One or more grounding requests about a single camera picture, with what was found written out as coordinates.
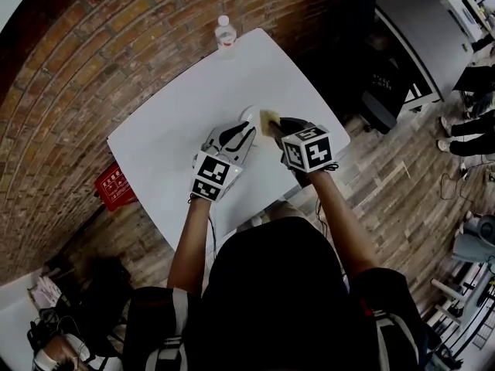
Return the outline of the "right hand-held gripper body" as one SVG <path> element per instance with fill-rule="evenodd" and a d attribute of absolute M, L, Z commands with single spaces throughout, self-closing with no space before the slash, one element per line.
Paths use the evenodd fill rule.
<path fill-rule="evenodd" d="M 310 172 L 334 170 L 329 132 L 322 125 L 293 117 L 281 117 L 279 124 L 285 134 L 275 137 L 281 162 L 302 188 L 311 184 Z"/>

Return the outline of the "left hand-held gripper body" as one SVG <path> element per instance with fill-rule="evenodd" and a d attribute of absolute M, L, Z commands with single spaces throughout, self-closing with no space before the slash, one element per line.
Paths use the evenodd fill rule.
<path fill-rule="evenodd" d="M 242 167 L 234 164 L 235 157 L 230 156 L 226 149 L 227 144 L 236 140 L 241 133 L 231 140 L 220 140 L 224 125 L 210 132 L 193 159 L 190 193 L 214 203 L 224 196 L 243 172 Z"/>

